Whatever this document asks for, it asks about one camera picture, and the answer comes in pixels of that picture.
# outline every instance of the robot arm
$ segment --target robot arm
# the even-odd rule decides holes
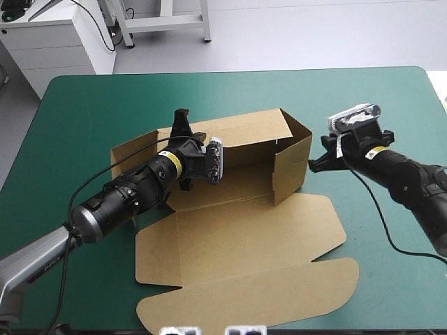
[[[69,250],[96,243],[122,223],[156,205],[163,205],[175,181],[189,191],[192,179],[218,184],[223,172],[221,140],[213,137],[204,147],[204,133],[192,133],[188,110],[177,110],[168,146],[104,185],[103,190],[73,210],[73,227],[62,226],[0,260],[0,323],[18,322],[25,290],[64,258]]]
[[[447,256],[447,167],[420,164],[389,150],[394,133],[381,131],[380,114],[379,106],[363,104],[330,117],[330,134],[321,137],[328,152],[309,161],[309,168],[312,172],[347,170],[346,160],[411,210],[437,253]]]

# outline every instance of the unfolded cardboard box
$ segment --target unfolded cardboard box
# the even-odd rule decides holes
[[[342,306],[357,285],[357,262],[313,261],[344,243],[343,227],[329,199],[294,193],[311,131],[280,109],[191,127],[223,140],[223,179],[216,186],[195,180],[189,192],[174,185],[168,204],[175,213],[138,233],[137,281],[181,287],[138,304],[144,326],[154,334],[173,325],[222,334],[228,325],[278,325]],[[158,129],[115,147],[112,162],[169,135]],[[113,176],[165,145],[118,165]]]

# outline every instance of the white cabinet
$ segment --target white cabinet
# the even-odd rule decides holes
[[[35,0],[24,17],[0,22],[0,41],[39,97],[43,97],[51,79],[60,75],[111,74],[116,52],[105,47],[94,21],[75,3],[62,1],[28,22],[28,17],[47,2]],[[112,48],[98,3],[80,3],[95,17]]]

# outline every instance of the white table leg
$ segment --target white table leg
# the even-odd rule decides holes
[[[127,29],[126,19],[127,13],[126,9],[123,7],[121,0],[112,0],[113,10],[115,12],[115,16],[117,17],[119,28],[121,29],[121,33],[123,34],[124,42],[127,47],[134,47],[133,37],[129,30]]]
[[[211,42],[210,17],[208,13],[208,0],[200,0],[202,10],[203,35],[205,42]]]

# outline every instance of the cable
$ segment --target cable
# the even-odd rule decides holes
[[[129,8],[126,9],[126,12],[128,10],[130,10],[130,9],[132,10],[132,17],[131,17],[131,19],[133,19],[135,17],[135,10],[132,7],[129,7]]]
[[[2,72],[0,76],[0,89],[2,89],[3,86],[9,81],[9,77],[6,69],[2,65],[0,65],[0,71]]]
[[[184,139],[189,138],[189,139],[192,139],[192,140],[199,141],[197,138],[195,138],[193,136],[171,136],[171,137],[161,138],[160,140],[157,140],[157,141],[151,142],[149,144],[146,144],[145,146],[139,148],[138,150],[134,151],[133,153],[129,154],[128,156],[124,157],[123,159],[120,159],[116,163],[113,163],[112,165],[109,165],[108,167],[103,168],[101,171],[97,172],[96,174],[94,174],[93,176],[88,178],[88,180],[86,180],[80,187],[78,187],[76,189],[76,191],[74,191],[72,196],[70,197],[70,201],[68,202],[68,224],[70,225],[70,227],[74,227],[73,226],[73,203],[74,203],[75,198],[78,195],[78,193],[80,191],[82,191],[82,189],[85,188],[85,186],[87,186],[93,180],[95,180],[96,178],[101,176],[104,172],[107,172],[108,170],[113,169],[115,166],[123,163],[124,161],[127,161],[129,158],[135,156],[136,154],[140,153],[141,151],[143,151],[143,150],[145,150],[147,148],[150,148],[153,145],[158,144],[160,142],[169,141],[170,139],[173,139],[173,138],[184,138]],[[58,301],[57,301],[56,311],[54,312],[53,318],[51,319],[49,325],[44,330],[42,330],[39,335],[48,335],[48,333],[50,332],[51,328],[53,328],[54,324],[56,323],[57,318],[59,317],[59,314],[61,313],[62,303],[64,302],[65,286],[66,286],[68,255],[69,255],[69,252],[70,252],[70,245],[71,245],[72,238],[73,238],[73,232],[70,232],[68,234],[67,244],[66,244],[65,251],[64,251],[64,267],[62,269],[61,286],[60,286],[60,289],[59,289],[59,298],[58,298]]]
[[[361,176],[358,175],[358,173],[356,171],[354,171],[354,169],[348,164],[348,162],[346,162],[346,159],[344,159],[344,156],[342,156],[342,160],[344,162],[344,164],[347,166],[347,168],[351,171],[351,173],[363,184],[363,186],[368,190],[369,195],[371,195],[372,200],[374,201],[374,204],[376,205],[377,211],[379,213],[380,219],[382,221],[383,224],[383,228],[385,229],[385,233],[386,233],[386,237],[388,239],[388,242],[390,242],[390,245],[392,246],[392,248],[394,250],[396,250],[398,253],[403,253],[405,255],[410,255],[410,256],[421,256],[421,257],[429,257],[429,258],[434,258],[435,260],[440,260],[441,262],[443,262],[445,265],[447,265],[447,260],[441,256],[438,255],[433,255],[431,253],[415,253],[413,251],[406,251],[406,250],[402,250],[401,248],[397,247],[393,240],[391,239],[391,235],[390,235],[390,230],[388,229],[388,225],[386,224],[385,221],[385,217],[383,216],[382,210],[379,206],[379,203],[377,202],[376,196],[373,194],[373,192],[371,191],[371,188],[368,186],[368,184],[366,184],[366,181],[363,180],[363,178]]]
[[[99,34],[101,35],[101,38],[104,42],[105,47],[111,51],[114,52],[116,50],[116,45],[113,45],[113,48],[109,47],[104,39],[104,35],[103,32],[101,31],[101,28],[99,27],[98,22],[96,21],[96,19],[94,18],[94,16],[89,12],[88,9],[86,9],[83,5],[81,5],[79,2],[77,2],[76,0],[70,0],[73,3],[76,3],[79,7],[81,7],[83,10],[85,10],[87,12],[88,15],[90,15],[91,19],[93,20],[93,22],[95,22],[96,28],[98,28]]]

